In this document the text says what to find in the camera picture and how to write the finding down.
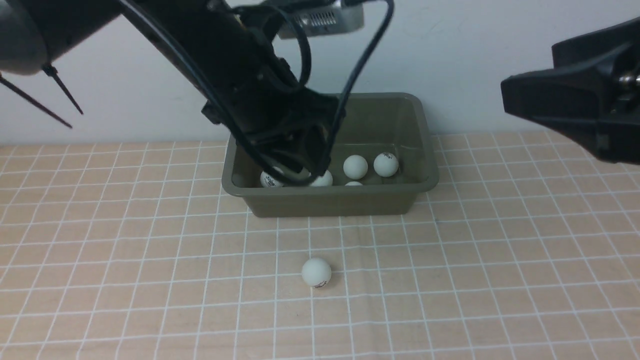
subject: silver device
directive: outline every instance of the silver device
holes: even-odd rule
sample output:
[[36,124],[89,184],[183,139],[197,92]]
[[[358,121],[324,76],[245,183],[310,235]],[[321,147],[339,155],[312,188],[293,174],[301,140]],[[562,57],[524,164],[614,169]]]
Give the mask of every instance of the silver device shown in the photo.
[[[330,6],[296,12],[293,14],[293,19],[308,37],[345,34],[364,27],[364,10],[362,4],[347,7],[338,0]],[[296,37],[286,24],[280,28],[278,36],[281,39]]]

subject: white wall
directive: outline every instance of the white wall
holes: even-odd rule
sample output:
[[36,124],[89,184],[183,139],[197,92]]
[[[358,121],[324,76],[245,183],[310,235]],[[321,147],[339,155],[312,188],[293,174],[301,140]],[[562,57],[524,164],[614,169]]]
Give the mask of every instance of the white wall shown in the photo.
[[[439,133],[532,129],[505,115],[500,81],[552,66],[555,42],[640,16],[637,0],[396,0],[396,16],[355,92],[409,92]],[[232,1],[233,4],[247,1]],[[338,92],[385,5],[365,6],[358,33],[313,38],[310,86]],[[295,41],[276,41],[294,65]],[[55,63],[85,111],[53,80],[5,76],[75,125],[68,130],[0,88],[0,143],[222,139],[204,98],[119,18]]]

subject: white ping pong ball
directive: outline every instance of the white ping pong ball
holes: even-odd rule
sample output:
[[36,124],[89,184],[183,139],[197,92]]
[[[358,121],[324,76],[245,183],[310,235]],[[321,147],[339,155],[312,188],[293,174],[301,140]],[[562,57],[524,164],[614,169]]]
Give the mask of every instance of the white ping pong ball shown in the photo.
[[[276,169],[279,173],[283,174],[282,169],[277,167],[274,169]],[[260,185],[262,185],[263,188],[281,188],[283,184],[280,181],[277,181],[276,179],[274,179],[271,175],[263,171],[260,174]]]
[[351,155],[344,160],[344,164],[342,164],[342,170],[344,174],[347,175],[351,180],[360,180],[367,175],[367,171],[369,170],[369,164],[367,164],[367,160],[360,155]]
[[311,186],[331,186],[333,185],[333,175],[327,170],[323,176],[319,176]]
[[373,169],[381,177],[393,176],[398,171],[399,166],[398,159],[390,152],[383,152],[373,161]]
[[321,258],[311,258],[302,266],[302,279],[312,288],[322,288],[331,280],[331,266]]

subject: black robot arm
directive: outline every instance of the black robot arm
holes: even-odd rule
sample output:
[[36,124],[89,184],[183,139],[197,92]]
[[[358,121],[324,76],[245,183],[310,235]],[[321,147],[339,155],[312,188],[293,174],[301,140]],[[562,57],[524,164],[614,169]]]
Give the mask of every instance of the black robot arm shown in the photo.
[[640,18],[560,42],[552,53],[553,69],[502,82],[505,111],[602,161],[640,164]]
[[[202,113],[212,123],[227,126],[276,180],[305,185],[329,165],[345,103],[389,25],[394,2],[384,0],[387,15],[339,97],[305,86],[311,71],[307,35],[356,30],[338,29],[337,16],[341,9],[367,1],[373,0],[266,0],[231,8],[224,0],[0,0],[0,71],[30,75],[44,70],[80,110],[51,64],[122,14],[205,96]],[[324,19],[316,24],[312,17],[296,15],[317,8],[333,11],[333,23]],[[300,45],[300,78],[271,45],[285,28]],[[0,83],[17,89],[1,76]],[[276,166],[284,174],[275,171]]]

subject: olive green plastic tub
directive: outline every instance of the olive green plastic tub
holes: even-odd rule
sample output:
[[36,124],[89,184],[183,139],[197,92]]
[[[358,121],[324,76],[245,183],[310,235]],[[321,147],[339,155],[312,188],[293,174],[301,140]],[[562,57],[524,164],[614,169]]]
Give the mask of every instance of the olive green plastic tub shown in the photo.
[[[381,178],[373,160],[391,152],[400,161],[393,177]],[[342,164],[350,155],[369,163],[365,186],[344,186],[350,181]],[[257,217],[327,217],[404,214],[419,193],[438,183],[438,167],[422,104],[404,93],[353,94],[347,117],[332,151],[329,171],[333,186],[263,188],[262,170],[231,138],[222,175],[222,187],[242,197]]]

